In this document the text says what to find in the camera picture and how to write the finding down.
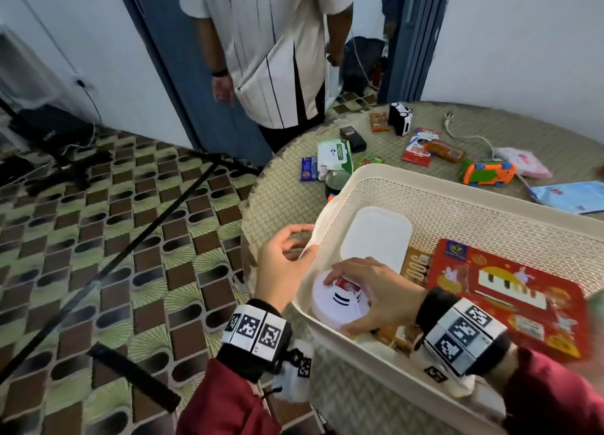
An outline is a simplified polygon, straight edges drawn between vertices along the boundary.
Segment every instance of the woven mat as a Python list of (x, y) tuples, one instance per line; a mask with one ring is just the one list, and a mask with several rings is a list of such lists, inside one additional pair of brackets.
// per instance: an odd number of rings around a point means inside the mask
[[(480, 134), (495, 147), (516, 147), (532, 151), (554, 173), (553, 179), (528, 180), (531, 186), (563, 182), (597, 180), (597, 169), (604, 163), (604, 146), (561, 127), (501, 110), (456, 104), (413, 103), (412, 127), (443, 131), (443, 115), (453, 112), (450, 129), (456, 136)], [(373, 111), (385, 111), (387, 107)], [(381, 156), (387, 164), (458, 182), (458, 166), (434, 157), (429, 167), (401, 161), (411, 135), (398, 137), (394, 132), (372, 133), (369, 112), (349, 113), (326, 122), (304, 134), (277, 154), (257, 181), (243, 214), (242, 230), (251, 255), (255, 258), (263, 241), (289, 223), (314, 223), (326, 204), (322, 182), (300, 182), (300, 161), (316, 155), (316, 142), (339, 136), (339, 129), (353, 126), (366, 140), (367, 153)], [(474, 159), (490, 156), (490, 149), (479, 139), (442, 140), (467, 151)], [(363, 154), (355, 154), (355, 162)], [(490, 189), (502, 195), (530, 200), (527, 189), (514, 179), (502, 188)], [(590, 217), (604, 220), (604, 212)], [(255, 285), (254, 271), (249, 284)], [(287, 317), (297, 337), (308, 337), (301, 317), (293, 309)], [(383, 386), (321, 348), (313, 369), (311, 403), (345, 435), (368, 433), (413, 434), (454, 433), (447, 424), (429, 416)]]

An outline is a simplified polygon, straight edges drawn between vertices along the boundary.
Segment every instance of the plastic basket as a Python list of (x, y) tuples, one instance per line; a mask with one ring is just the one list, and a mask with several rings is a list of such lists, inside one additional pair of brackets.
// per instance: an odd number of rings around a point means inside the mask
[(365, 206), (407, 217), (413, 227), (410, 245), (422, 251), (433, 252), (441, 238), (457, 240), (575, 281), (586, 297), (604, 286), (604, 222), (378, 164), (355, 172), (316, 221), (311, 243), (319, 244), (320, 250), (294, 301), (313, 337), (457, 430), (503, 433), (498, 425), (443, 393), (404, 355), (371, 335), (351, 341), (309, 314), (313, 280), (338, 260), (346, 231)]

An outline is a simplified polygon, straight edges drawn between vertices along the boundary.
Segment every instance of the blue package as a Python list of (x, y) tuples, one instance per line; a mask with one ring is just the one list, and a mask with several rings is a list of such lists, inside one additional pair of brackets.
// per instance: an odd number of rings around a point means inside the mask
[(311, 180), (319, 180), (319, 173), (316, 170), (316, 156), (302, 158), (300, 182), (310, 182)]
[(531, 187), (530, 190), (541, 204), (571, 214), (604, 211), (604, 182), (597, 180)]

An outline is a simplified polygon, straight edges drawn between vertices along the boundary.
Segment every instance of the red jacket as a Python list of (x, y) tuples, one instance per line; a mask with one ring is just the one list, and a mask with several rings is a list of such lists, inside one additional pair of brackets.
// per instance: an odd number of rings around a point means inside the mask
[[(604, 399), (579, 375), (550, 358), (519, 349), (520, 366), (504, 392), (510, 435), (604, 434)], [(250, 383), (212, 359), (178, 421), (176, 435), (278, 435)]]

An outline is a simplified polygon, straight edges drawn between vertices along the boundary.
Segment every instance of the green toy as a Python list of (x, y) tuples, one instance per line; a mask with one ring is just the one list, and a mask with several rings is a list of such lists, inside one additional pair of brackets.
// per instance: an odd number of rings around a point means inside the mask
[(461, 162), (460, 180), (470, 187), (503, 187), (514, 178), (515, 173), (516, 166), (507, 161), (472, 161), (465, 158)]

